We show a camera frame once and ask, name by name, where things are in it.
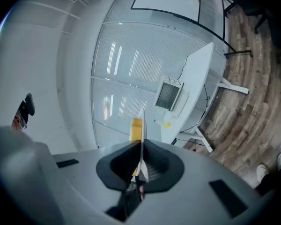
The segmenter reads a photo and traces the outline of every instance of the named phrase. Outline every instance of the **desk leg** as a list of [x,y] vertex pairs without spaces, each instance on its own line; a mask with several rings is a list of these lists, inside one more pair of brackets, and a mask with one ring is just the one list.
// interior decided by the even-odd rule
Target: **desk leg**
[[209,69],[208,73],[212,77],[214,77],[214,78],[216,78],[216,79],[218,79],[220,81],[218,86],[221,87],[221,88],[227,88],[227,89],[231,89],[231,90],[234,90],[234,91],[242,92],[242,93],[245,93],[245,94],[249,93],[249,89],[244,88],[244,87],[239,87],[239,86],[232,85],[230,82],[228,82],[225,78],[223,78],[221,75],[219,75],[217,72],[215,72],[211,68]]
[[206,140],[204,135],[201,133],[201,131],[197,127],[195,129],[195,132],[197,133],[197,135],[196,134],[192,134],[192,133],[188,133],[188,132],[183,132],[181,134],[188,135],[189,139],[192,138],[192,139],[196,139],[196,140],[201,140],[203,142],[203,144],[206,146],[207,150],[209,152],[212,152],[213,151],[212,147],[210,146],[209,142]]

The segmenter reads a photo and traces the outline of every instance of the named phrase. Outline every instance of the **wooden floor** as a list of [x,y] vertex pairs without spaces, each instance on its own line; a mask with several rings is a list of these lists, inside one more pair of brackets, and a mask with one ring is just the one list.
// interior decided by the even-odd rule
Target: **wooden floor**
[[[254,34],[257,21],[237,7],[229,15],[230,44],[236,50],[252,49],[254,57],[231,56],[224,77],[233,85],[248,88],[249,94],[219,89],[200,127],[215,150],[209,153],[198,145],[196,149],[253,188],[258,185],[256,167],[264,163],[274,171],[281,152],[281,60],[276,61],[267,22]],[[188,142],[185,148],[193,150],[195,146]]]

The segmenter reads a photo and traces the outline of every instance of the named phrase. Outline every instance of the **small device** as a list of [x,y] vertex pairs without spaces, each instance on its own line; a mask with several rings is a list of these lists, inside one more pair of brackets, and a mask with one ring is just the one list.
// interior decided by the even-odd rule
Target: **small device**
[[172,111],[183,87],[183,82],[177,79],[162,76],[161,83],[156,93],[154,105]]

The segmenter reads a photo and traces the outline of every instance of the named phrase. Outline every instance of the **black cable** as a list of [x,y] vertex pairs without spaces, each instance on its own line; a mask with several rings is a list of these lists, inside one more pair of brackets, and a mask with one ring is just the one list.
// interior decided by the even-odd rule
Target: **black cable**
[[185,67],[185,65],[186,65],[187,58],[188,58],[189,56],[190,56],[190,55],[188,55],[188,56],[186,57],[185,64],[184,64],[183,67],[182,67],[181,74],[180,74],[179,78],[181,77],[181,75],[182,75],[182,73],[183,73],[183,69],[184,69],[184,67]]
[[201,144],[201,143],[196,143],[196,142],[192,142],[192,141],[189,141],[189,140],[184,140],[185,142],[190,142],[190,143],[194,143],[194,144],[197,144],[197,145],[200,145],[200,146],[203,146],[203,147],[210,147],[211,148],[211,146],[206,146],[206,145],[203,145],[203,144]]
[[205,111],[203,112],[203,114],[202,114],[200,120],[198,121],[198,123],[197,123],[196,125],[194,125],[194,126],[188,128],[188,129],[186,129],[186,130],[184,130],[184,131],[181,131],[181,132],[179,132],[179,133],[183,133],[183,132],[185,132],[185,131],[187,131],[187,130],[189,130],[189,129],[191,129],[191,128],[194,128],[195,126],[197,126],[197,125],[201,122],[201,120],[202,120],[202,118],[203,118],[203,116],[204,116],[204,114],[205,114],[205,112],[206,112],[206,110],[207,110],[207,108],[208,108],[208,100],[210,99],[210,97],[207,95],[207,91],[206,91],[205,84],[204,84],[204,89],[205,89],[205,93],[206,93],[206,99],[205,99],[205,100],[206,100],[206,108],[205,108]]

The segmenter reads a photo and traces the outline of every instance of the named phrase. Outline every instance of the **yellow object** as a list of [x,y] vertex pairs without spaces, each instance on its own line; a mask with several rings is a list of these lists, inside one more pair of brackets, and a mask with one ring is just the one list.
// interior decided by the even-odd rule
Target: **yellow object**
[[133,118],[131,123],[130,141],[141,140],[142,119]]
[[169,127],[170,127],[170,123],[167,122],[167,123],[165,123],[163,126],[166,127],[166,128],[169,128]]

